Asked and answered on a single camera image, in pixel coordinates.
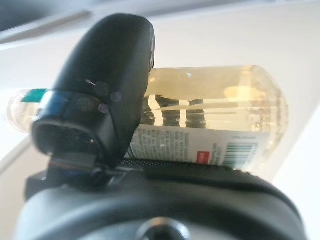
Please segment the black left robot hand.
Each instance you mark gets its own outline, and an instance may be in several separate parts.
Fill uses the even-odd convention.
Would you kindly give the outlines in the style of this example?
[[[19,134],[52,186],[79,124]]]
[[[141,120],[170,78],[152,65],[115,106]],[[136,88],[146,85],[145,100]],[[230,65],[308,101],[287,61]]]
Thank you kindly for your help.
[[[256,65],[154,68],[144,17],[113,14],[39,102],[50,157],[27,178],[15,240],[304,240],[295,205],[258,176],[286,99]]]

